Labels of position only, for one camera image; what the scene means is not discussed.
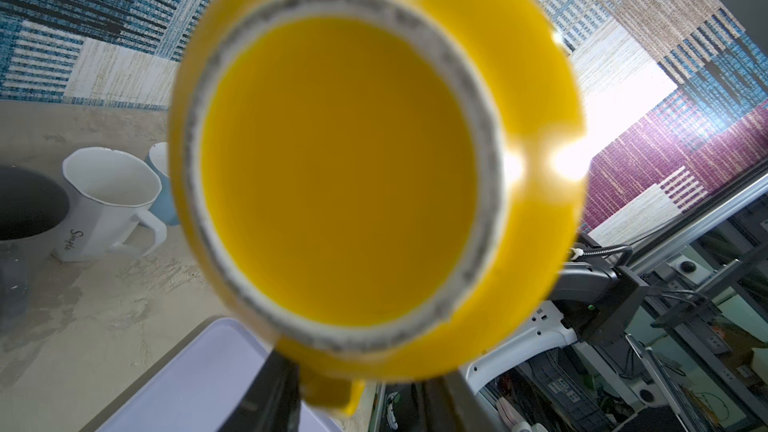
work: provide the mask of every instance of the patterned wallpaper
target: patterned wallpaper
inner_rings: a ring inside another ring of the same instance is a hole
[[[595,157],[582,229],[632,242],[768,156],[768,58],[719,0],[537,0]]]
[[[210,0],[0,0],[0,98],[168,108]]]
[[[581,87],[582,229],[599,242],[648,233],[768,156],[768,59],[719,0],[537,1]],[[167,109],[209,2],[0,0],[0,98]]]

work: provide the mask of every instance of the mug rim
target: mug rim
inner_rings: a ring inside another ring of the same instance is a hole
[[[84,192],[83,190],[81,190],[80,187],[76,186],[74,184],[74,182],[72,182],[72,180],[68,177],[66,166],[67,166],[67,162],[69,162],[70,159],[73,159],[74,156],[76,156],[79,153],[88,151],[88,150],[102,150],[102,151],[109,151],[109,152],[117,152],[118,154],[121,154],[123,156],[127,156],[127,157],[129,157],[129,158],[139,162],[149,172],[152,172],[152,179],[155,182],[155,185],[157,186],[156,187],[157,191],[153,195],[152,199],[149,200],[149,201],[143,202],[141,204],[138,204],[138,205],[126,206],[125,204],[113,204],[112,202],[107,202],[105,200],[101,200],[100,198],[93,197],[91,194],[88,194],[88,193]],[[122,150],[117,150],[117,149],[110,149],[108,147],[100,147],[100,146],[96,146],[96,147],[82,147],[81,149],[75,150],[74,152],[69,154],[69,156],[67,156],[67,158],[65,158],[62,161],[62,175],[64,177],[64,180],[66,180],[67,183],[74,188],[74,190],[78,191],[78,193],[81,196],[86,197],[86,198],[88,198],[88,199],[90,199],[90,200],[92,200],[94,202],[98,202],[101,205],[109,206],[109,207],[139,208],[139,207],[148,206],[149,204],[151,204],[152,202],[157,200],[158,196],[160,195],[160,192],[163,191],[163,183],[160,181],[160,178],[158,177],[158,174],[156,174],[154,172],[154,170],[152,170],[152,168],[149,167],[145,161],[143,161],[140,158],[134,156],[133,154],[129,154],[128,152],[124,152]]]
[[[258,289],[220,239],[206,207],[200,143],[217,87],[231,64],[263,34],[312,17],[360,20],[407,42],[450,89],[470,131],[478,174],[475,217],[462,254],[436,290],[397,319],[371,326],[324,324],[292,312]],[[426,15],[397,0],[265,0],[232,26],[209,55],[184,122],[182,170],[203,253],[225,285],[275,329],[312,348],[370,352],[411,341],[444,322],[474,292],[494,259],[507,220],[504,131],[482,74],[458,42]]]

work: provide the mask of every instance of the light blue mug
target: light blue mug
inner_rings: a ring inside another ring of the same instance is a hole
[[[170,193],[170,177],[168,177],[168,142],[158,142],[149,149],[144,161],[158,174],[163,190],[149,209],[166,226],[178,226],[179,216],[176,215],[174,196]]]

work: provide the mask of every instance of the white mug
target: white mug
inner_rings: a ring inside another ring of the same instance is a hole
[[[165,224],[148,210],[162,185],[140,158],[120,150],[87,147],[64,159],[62,173],[72,207],[54,250],[60,260],[93,260],[110,252],[138,258],[163,243]],[[152,245],[123,244],[140,222],[152,229]]]

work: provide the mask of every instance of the dark gray container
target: dark gray container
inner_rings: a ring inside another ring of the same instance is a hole
[[[0,333],[24,317],[29,285],[68,213],[67,193],[53,179],[0,166]]]

